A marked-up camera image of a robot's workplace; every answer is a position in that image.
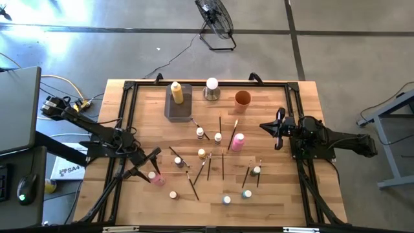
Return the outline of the black keyboard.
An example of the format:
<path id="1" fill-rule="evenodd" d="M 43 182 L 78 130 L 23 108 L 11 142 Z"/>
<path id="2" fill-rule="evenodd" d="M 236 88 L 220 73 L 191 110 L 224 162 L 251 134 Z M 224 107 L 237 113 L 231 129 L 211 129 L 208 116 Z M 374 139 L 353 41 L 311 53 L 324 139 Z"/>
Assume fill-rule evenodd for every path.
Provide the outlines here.
<path id="1" fill-rule="evenodd" d="M 0 165 L 0 202 L 7 201 L 10 193 L 10 166 Z"/>

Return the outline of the black computer mouse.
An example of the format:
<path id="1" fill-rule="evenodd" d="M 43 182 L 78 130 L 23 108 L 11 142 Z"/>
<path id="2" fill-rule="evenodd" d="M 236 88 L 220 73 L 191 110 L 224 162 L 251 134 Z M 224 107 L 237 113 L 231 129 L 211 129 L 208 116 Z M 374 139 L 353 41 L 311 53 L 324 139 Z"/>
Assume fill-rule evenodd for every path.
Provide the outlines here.
<path id="1" fill-rule="evenodd" d="M 17 186 L 17 200 L 20 205 L 30 205 L 36 198 L 37 178 L 35 173 L 22 177 Z"/>

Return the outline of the white printed box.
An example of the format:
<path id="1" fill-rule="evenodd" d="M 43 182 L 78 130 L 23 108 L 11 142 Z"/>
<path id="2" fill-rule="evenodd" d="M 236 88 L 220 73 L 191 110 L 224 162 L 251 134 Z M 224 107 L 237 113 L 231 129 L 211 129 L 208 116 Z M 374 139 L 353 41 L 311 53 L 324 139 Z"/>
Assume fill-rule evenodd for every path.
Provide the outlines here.
<path id="1" fill-rule="evenodd" d="M 56 157 L 50 179 L 55 181 L 80 181 L 83 180 L 84 175 L 85 168 L 83 166 Z"/>

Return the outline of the black floor fan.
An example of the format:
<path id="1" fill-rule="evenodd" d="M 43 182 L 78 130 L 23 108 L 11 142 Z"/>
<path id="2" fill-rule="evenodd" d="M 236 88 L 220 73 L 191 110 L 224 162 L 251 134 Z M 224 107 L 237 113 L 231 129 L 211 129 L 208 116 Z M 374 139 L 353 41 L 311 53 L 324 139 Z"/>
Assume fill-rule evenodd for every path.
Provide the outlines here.
<path id="1" fill-rule="evenodd" d="M 234 25 L 232 19 L 221 0 L 195 0 L 195 4 L 203 18 L 203 25 L 199 32 L 199 39 L 212 51 L 233 51 L 237 44 L 233 38 Z M 213 48 L 202 36 L 202 31 L 209 27 L 221 39 L 230 39 L 232 47 Z"/>

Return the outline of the grey plastic bin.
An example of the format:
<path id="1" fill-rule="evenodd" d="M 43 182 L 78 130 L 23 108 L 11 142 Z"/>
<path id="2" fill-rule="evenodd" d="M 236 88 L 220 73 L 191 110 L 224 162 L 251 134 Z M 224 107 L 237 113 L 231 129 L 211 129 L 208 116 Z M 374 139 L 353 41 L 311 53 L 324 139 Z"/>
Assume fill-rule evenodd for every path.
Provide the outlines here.
<path id="1" fill-rule="evenodd" d="M 164 106 L 164 116 L 170 122 L 189 122 L 192 114 L 192 86 L 182 84 L 184 101 L 176 104 L 171 93 L 171 86 L 166 88 L 166 100 Z"/>

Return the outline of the large yellow paint bottle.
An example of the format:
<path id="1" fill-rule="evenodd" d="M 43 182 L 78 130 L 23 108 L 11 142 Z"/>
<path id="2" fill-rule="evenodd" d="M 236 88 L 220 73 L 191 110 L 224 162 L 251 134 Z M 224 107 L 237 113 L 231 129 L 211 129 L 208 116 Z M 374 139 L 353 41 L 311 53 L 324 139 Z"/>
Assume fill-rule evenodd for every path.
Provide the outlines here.
<path id="1" fill-rule="evenodd" d="M 182 86 L 179 82 L 173 82 L 171 84 L 171 94 L 176 104 L 182 104 L 184 102 L 184 96 L 182 93 Z"/>

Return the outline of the yellow power strip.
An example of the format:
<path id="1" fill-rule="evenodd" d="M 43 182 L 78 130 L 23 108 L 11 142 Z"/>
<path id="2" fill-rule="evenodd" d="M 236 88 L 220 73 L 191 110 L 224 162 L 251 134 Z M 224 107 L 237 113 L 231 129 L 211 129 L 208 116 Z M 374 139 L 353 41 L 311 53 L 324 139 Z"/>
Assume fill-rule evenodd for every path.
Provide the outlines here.
<path id="1" fill-rule="evenodd" d="M 91 106 L 91 101 L 90 100 L 86 100 L 86 99 L 78 99 L 72 105 L 72 107 L 78 113 L 87 110 L 88 108 L 90 108 L 90 106 Z"/>

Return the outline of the white bulb brass lamp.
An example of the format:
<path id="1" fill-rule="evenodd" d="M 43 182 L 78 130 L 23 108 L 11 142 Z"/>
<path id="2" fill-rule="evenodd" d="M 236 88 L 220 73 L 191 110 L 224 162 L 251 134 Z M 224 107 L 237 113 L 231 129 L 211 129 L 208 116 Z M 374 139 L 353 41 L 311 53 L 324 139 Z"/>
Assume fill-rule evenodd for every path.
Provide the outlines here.
<path id="1" fill-rule="evenodd" d="M 219 88 L 219 82 L 216 78 L 208 78 L 206 81 L 206 87 L 203 89 L 203 96 L 209 101 L 216 101 L 221 95 Z"/>

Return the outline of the large pink paint bottle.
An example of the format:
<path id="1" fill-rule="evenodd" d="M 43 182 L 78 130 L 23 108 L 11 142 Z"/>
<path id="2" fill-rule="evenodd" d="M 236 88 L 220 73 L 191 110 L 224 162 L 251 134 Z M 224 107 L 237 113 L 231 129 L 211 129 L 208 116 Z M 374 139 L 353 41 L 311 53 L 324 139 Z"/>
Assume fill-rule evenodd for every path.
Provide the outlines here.
<path id="1" fill-rule="evenodd" d="M 238 152 L 241 151 L 245 144 L 245 136 L 242 133 L 238 133 L 233 137 L 231 150 Z"/>
<path id="2" fill-rule="evenodd" d="M 156 171 L 149 172 L 147 177 L 150 180 L 151 184 L 157 186 L 163 186 L 166 182 L 165 178 L 163 178 L 163 176 L 161 176 L 161 174 L 157 173 Z"/>

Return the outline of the orange cup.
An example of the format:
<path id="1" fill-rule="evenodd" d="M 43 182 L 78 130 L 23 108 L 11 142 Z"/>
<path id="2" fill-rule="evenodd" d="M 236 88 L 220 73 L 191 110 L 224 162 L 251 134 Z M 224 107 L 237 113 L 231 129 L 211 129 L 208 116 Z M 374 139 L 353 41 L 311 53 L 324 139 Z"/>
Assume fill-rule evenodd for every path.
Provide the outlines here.
<path id="1" fill-rule="evenodd" d="M 238 91 L 235 94 L 234 103 L 237 113 L 244 113 L 252 101 L 252 97 L 248 91 Z"/>

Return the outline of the white metal bracket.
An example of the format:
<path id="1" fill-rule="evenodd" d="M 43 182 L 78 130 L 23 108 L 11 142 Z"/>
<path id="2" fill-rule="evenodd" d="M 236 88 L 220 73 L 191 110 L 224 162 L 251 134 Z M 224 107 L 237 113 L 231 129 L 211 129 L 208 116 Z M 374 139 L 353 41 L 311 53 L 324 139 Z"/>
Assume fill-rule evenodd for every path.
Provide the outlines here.
<path id="1" fill-rule="evenodd" d="M 320 233 L 320 230 L 307 227 L 283 227 L 283 233 Z"/>
<path id="2" fill-rule="evenodd" d="M 102 233 L 128 233 L 128 232 L 138 232 L 140 230 L 139 226 L 111 226 L 103 227 Z"/>

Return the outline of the grey side table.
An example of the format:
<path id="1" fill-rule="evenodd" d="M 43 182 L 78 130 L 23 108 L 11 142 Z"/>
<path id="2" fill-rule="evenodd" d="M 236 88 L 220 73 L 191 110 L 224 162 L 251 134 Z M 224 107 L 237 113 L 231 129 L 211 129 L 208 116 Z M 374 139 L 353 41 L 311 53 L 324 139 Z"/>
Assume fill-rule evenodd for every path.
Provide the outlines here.
<path id="1" fill-rule="evenodd" d="M 414 89 L 397 94 L 391 103 L 380 104 L 380 109 L 364 116 L 356 124 L 363 128 L 373 124 L 382 145 L 393 178 L 377 183 L 379 189 L 414 184 L 414 172 L 401 174 L 398 163 L 403 159 L 414 159 Z"/>

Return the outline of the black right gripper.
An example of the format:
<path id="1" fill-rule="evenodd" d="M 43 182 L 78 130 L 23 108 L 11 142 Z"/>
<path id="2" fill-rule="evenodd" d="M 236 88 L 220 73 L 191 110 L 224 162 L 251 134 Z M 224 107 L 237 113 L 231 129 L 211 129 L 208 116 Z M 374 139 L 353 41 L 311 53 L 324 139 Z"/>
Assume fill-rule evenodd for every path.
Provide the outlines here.
<path id="1" fill-rule="evenodd" d="M 279 127 L 285 117 L 285 108 L 280 107 L 276 113 L 276 119 L 273 122 L 262 123 L 259 126 L 275 138 L 275 150 L 280 150 L 283 147 L 283 139 L 279 133 Z M 300 124 L 296 124 L 293 117 L 288 116 L 284 123 L 283 135 L 285 137 L 300 138 L 303 133 L 303 128 Z"/>

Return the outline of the dark desk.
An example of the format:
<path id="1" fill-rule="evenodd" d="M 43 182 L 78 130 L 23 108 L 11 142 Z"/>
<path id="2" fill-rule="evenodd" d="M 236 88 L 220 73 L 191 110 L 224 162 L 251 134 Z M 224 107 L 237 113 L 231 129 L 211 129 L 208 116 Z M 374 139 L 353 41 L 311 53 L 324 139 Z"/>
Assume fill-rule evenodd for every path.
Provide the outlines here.
<path id="1" fill-rule="evenodd" d="M 41 223 L 46 154 L 46 147 L 33 145 L 25 150 L 0 155 L 0 165 L 10 166 L 9 198 L 7 201 L 0 202 L 0 230 L 25 228 Z M 22 206 L 17 200 L 17 186 L 22 177 L 31 173 L 38 176 L 36 198 L 30 205 Z"/>

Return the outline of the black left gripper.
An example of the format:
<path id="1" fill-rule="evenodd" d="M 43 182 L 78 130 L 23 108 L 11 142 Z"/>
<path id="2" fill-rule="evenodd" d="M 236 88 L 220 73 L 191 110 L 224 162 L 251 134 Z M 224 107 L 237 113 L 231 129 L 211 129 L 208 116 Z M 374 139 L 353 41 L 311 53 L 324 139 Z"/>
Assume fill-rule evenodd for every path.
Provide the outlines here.
<path id="1" fill-rule="evenodd" d="M 131 163 L 133 164 L 132 168 L 125 171 L 122 174 L 122 179 L 129 179 L 130 177 L 140 177 L 145 180 L 147 183 L 151 181 L 146 175 L 144 175 L 139 168 L 145 165 L 147 162 L 150 162 L 156 172 L 161 174 L 158 167 L 157 156 L 162 150 L 159 147 L 154 148 L 148 155 L 145 154 L 145 151 L 142 148 L 137 148 L 136 151 L 131 152 Z"/>

